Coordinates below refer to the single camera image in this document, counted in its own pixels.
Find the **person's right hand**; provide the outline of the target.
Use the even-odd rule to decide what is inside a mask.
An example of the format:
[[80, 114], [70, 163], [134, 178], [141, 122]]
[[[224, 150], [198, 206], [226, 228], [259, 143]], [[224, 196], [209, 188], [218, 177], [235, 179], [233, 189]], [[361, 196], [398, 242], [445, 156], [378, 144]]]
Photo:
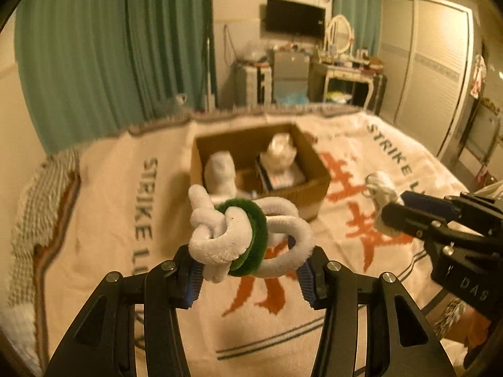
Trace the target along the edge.
[[462, 343], [469, 350], [473, 350], [487, 341], [490, 326], [490, 320], [468, 306], [448, 330], [445, 338]]

